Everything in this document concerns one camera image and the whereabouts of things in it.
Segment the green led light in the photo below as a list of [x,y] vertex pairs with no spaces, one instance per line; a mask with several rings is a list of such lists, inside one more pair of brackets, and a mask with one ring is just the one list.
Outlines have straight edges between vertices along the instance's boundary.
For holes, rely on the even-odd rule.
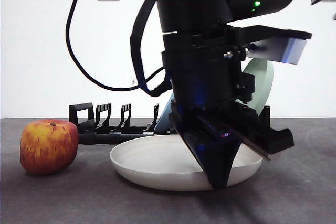
[[255,6],[255,7],[258,7],[258,6],[260,6],[260,5],[261,5],[261,2],[260,2],[260,1],[255,1],[255,2],[254,2],[254,6]]

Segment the table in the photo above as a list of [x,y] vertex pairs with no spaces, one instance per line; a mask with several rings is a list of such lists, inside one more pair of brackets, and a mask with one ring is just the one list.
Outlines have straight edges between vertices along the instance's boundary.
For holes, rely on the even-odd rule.
[[30,175],[19,143],[33,120],[1,120],[2,224],[336,223],[336,119],[272,119],[275,129],[292,129],[294,148],[239,185],[197,193],[126,181],[113,169],[108,145],[79,146],[65,171]]

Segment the red apple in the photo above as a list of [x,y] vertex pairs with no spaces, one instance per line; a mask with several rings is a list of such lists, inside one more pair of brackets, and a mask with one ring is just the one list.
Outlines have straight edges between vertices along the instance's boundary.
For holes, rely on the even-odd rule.
[[20,145],[20,160],[32,174],[44,175],[67,168],[77,155],[78,130],[70,122],[45,119],[29,123]]

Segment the white plate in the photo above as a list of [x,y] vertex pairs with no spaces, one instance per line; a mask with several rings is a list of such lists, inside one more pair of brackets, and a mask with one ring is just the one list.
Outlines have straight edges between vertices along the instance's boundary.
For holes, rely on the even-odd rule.
[[253,59],[246,66],[244,73],[252,74],[255,78],[256,92],[252,94],[252,101],[247,105],[261,114],[272,89],[274,68],[273,63],[267,60]]
[[[212,190],[205,172],[178,135],[149,136],[116,146],[110,153],[116,171],[138,185],[168,191]],[[263,159],[241,145],[227,186],[250,178]]]

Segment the white bowl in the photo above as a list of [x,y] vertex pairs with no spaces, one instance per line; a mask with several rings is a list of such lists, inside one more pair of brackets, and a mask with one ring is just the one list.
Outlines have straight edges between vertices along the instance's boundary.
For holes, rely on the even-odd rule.
[[[116,171],[138,185],[168,191],[212,190],[205,172],[178,135],[130,140],[110,152]],[[250,178],[263,159],[242,144],[227,186]]]

